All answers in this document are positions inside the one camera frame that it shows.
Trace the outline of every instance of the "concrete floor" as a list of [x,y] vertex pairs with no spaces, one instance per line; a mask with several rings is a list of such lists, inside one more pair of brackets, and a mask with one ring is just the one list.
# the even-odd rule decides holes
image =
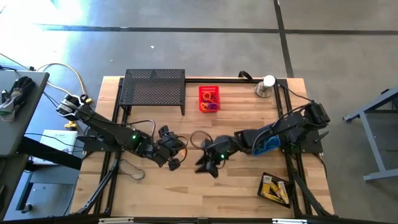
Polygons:
[[[286,29],[398,30],[394,0],[280,0],[280,6]],[[0,49],[26,65],[71,65],[93,98],[103,76],[124,75],[127,68],[184,68],[188,76],[234,77],[240,70],[287,76],[279,34],[53,32],[29,22],[277,29],[272,0],[13,1],[0,14]],[[363,182],[364,174],[377,171],[371,148],[360,121],[345,124],[341,118],[397,85],[398,36],[287,35],[287,43],[294,77],[305,79],[309,97],[322,103],[331,118],[323,147],[335,213],[397,222],[398,179]],[[48,71],[52,82],[80,93],[71,71],[56,66]],[[46,91],[56,99],[64,96],[49,86]],[[28,131],[62,129],[65,122],[42,98]],[[398,153],[388,157],[396,161]],[[35,184],[29,198],[34,210],[20,214],[12,205],[6,219],[63,215],[72,183]]]

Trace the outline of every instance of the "metal mesh stand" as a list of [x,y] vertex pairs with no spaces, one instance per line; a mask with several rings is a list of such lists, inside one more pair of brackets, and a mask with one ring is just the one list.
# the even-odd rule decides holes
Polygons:
[[185,114],[185,70],[127,69],[119,105],[179,106]]

